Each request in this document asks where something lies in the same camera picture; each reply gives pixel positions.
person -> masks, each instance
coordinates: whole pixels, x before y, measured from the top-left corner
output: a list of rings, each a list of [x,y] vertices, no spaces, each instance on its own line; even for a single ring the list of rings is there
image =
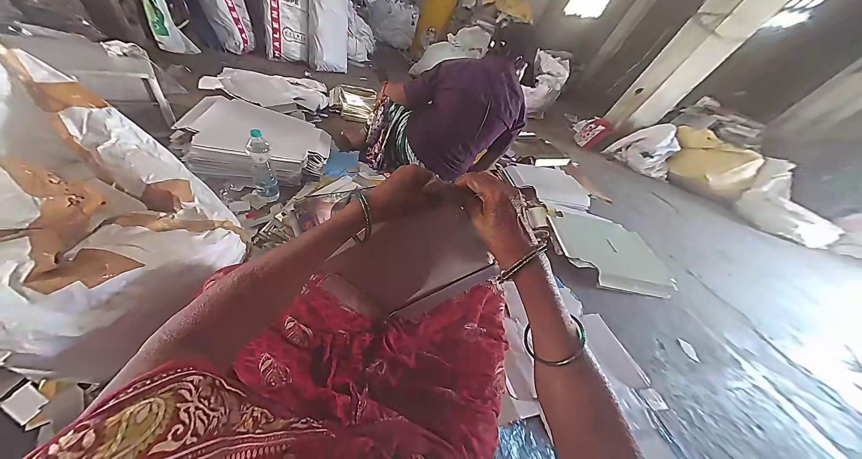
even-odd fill
[[[220,273],[81,417],[29,457],[492,457],[504,388],[499,291],[482,285],[440,305],[453,322],[428,316],[368,324],[346,321],[350,311],[337,304],[314,304],[327,296],[318,278],[309,279],[369,216],[388,222],[441,204],[438,182],[428,170],[401,167],[329,221]],[[501,267],[534,249],[511,186],[475,172],[444,189]],[[539,255],[512,279],[537,360],[576,356],[564,366],[535,366],[559,456],[640,457]],[[286,312],[302,305],[298,314]],[[316,329],[331,320],[345,329]],[[273,350],[292,349],[293,358],[285,364],[249,350],[249,343],[270,343],[267,336],[280,337]],[[243,379],[243,355],[253,358],[262,383]],[[290,390],[298,390],[292,402],[272,398]]]
[[[407,84],[383,84],[362,160],[382,172],[416,164],[446,181],[490,168],[526,126],[520,80],[535,59],[534,38],[531,25],[512,23],[484,57],[445,60]]]

purple shirt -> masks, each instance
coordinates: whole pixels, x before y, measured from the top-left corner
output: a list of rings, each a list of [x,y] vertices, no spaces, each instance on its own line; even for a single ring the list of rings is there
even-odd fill
[[[527,125],[524,93],[507,58],[443,61],[404,85],[407,141],[430,171],[449,181],[470,169],[484,149],[505,153]]]

dark hair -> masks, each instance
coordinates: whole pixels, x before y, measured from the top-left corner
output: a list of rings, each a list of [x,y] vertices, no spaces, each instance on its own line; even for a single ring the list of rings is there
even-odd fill
[[[491,38],[491,47],[488,53],[496,56],[507,57],[511,60],[520,60],[527,64],[522,83],[533,86],[535,84],[536,52],[539,51],[539,42],[536,40],[533,25],[522,22],[512,22],[501,26],[494,32]]]

bangle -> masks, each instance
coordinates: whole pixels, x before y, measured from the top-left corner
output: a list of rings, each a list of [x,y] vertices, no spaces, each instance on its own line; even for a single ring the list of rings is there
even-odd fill
[[[565,366],[580,358],[581,355],[584,354],[584,350],[587,349],[587,333],[584,331],[584,325],[580,321],[578,321],[573,314],[570,314],[569,316],[572,316],[572,319],[574,319],[575,323],[577,324],[577,339],[581,342],[581,348],[578,351],[575,351],[572,356],[569,356],[565,360],[560,360],[558,362],[549,362],[548,360],[543,360],[542,358],[536,356],[536,354],[533,352],[533,349],[530,348],[530,343],[528,340],[528,335],[530,333],[530,324],[528,322],[527,328],[524,330],[524,348],[527,349],[527,354],[529,354],[530,357],[532,357],[536,362],[548,366]]]
[[[511,267],[509,267],[509,270],[502,271],[500,273],[500,275],[497,277],[497,282],[504,282],[506,280],[511,279],[512,276],[515,275],[516,272],[518,272],[519,270],[521,270],[523,268],[523,266],[526,266],[527,264],[529,264],[531,260],[536,258],[536,256],[538,256],[539,254],[544,253],[546,250],[547,250],[547,243],[541,244],[541,245],[533,248],[533,250],[530,250],[529,253],[524,255],[523,258],[521,258],[518,262],[515,262],[515,264],[513,264]]]
[[[365,194],[360,190],[355,190],[350,193],[350,196],[347,197],[347,202],[350,203],[350,200],[353,199],[353,195],[356,195],[356,199],[360,200],[360,206],[362,207],[362,216],[365,217],[365,233],[360,237],[360,230],[357,234],[353,236],[353,241],[356,243],[366,243],[368,242],[368,238],[372,235],[372,209],[368,205],[368,200],[365,198]]]

green bangle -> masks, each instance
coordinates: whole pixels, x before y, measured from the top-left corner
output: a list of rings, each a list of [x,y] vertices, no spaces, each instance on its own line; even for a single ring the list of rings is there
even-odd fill
[[[350,196],[347,197],[347,202],[350,203],[350,200],[353,199],[353,195],[356,195],[356,199],[360,200],[360,206],[362,207],[362,216],[365,217],[365,233],[360,237],[359,233],[353,236],[353,241],[356,243],[366,243],[368,242],[369,237],[372,235],[372,209],[371,206],[368,205],[368,199],[365,198],[365,194],[362,193],[361,190],[355,190],[350,193]]]
[[[581,342],[581,349],[575,351],[572,356],[569,356],[565,360],[560,360],[559,362],[549,362],[548,360],[543,360],[542,358],[536,356],[533,350],[530,349],[530,344],[528,340],[528,335],[530,333],[530,324],[528,322],[527,328],[524,330],[524,348],[527,350],[527,354],[529,354],[536,362],[548,366],[565,366],[580,358],[581,355],[584,354],[584,350],[587,349],[587,333],[584,331],[584,325],[580,321],[578,321],[573,314],[570,314],[569,316],[572,316],[572,319],[575,320],[575,324],[577,324],[577,339],[579,339]]]

